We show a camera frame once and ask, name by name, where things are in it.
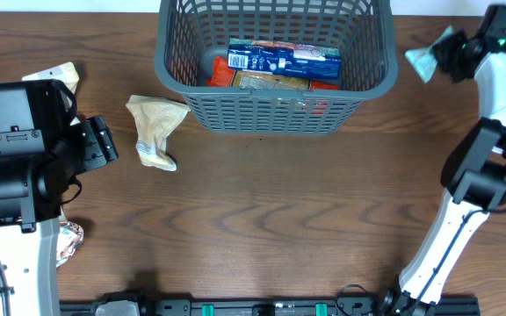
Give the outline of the blue tissue multipack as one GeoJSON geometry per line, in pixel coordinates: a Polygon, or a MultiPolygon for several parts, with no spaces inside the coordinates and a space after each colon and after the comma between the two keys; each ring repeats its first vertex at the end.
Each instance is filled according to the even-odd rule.
{"type": "Polygon", "coordinates": [[[231,39],[227,58],[233,69],[305,79],[336,80],[342,67],[337,48],[271,40],[231,39]]]}

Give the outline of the grey plastic laundry basket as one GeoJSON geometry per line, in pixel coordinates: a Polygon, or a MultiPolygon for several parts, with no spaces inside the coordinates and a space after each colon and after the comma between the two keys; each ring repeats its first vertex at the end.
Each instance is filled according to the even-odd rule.
{"type": "Polygon", "coordinates": [[[197,121],[219,133],[328,134],[398,74],[389,0],[162,0],[155,73],[197,121]],[[336,90],[210,87],[231,39],[283,40],[338,49],[336,90]]]}

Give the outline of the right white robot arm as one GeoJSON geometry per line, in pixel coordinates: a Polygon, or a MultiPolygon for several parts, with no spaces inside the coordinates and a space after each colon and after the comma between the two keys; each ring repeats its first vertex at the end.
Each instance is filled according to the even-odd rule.
{"type": "Polygon", "coordinates": [[[443,298],[445,281],[476,230],[506,213],[506,4],[489,5],[474,36],[454,32],[430,52],[454,82],[476,81],[479,120],[445,161],[437,216],[377,315],[469,313],[468,303],[443,298]]]}

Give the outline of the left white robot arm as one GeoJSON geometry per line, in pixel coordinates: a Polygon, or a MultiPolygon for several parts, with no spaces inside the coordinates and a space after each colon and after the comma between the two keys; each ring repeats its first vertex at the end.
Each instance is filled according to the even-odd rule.
{"type": "Polygon", "coordinates": [[[60,80],[0,83],[0,315],[61,312],[62,195],[119,157],[102,117],[76,117],[76,97],[60,80]]]}

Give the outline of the mint green wipes packet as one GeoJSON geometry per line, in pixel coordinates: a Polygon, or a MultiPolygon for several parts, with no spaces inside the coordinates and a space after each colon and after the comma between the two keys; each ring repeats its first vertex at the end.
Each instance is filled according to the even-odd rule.
{"type": "Polygon", "coordinates": [[[424,48],[411,49],[405,53],[405,58],[424,83],[430,81],[437,68],[437,60],[432,53],[433,46],[453,33],[453,27],[449,25],[433,44],[424,48]]]}

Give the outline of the orange spaghetti packet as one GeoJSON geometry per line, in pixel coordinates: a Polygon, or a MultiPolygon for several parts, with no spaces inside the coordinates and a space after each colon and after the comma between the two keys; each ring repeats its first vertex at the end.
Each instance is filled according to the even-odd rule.
{"type": "Polygon", "coordinates": [[[331,83],[231,69],[228,60],[220,56],[214,59],[213,75],[206,83],[210,87],[255,90],[340,90],[339,86],[331,83]]]}

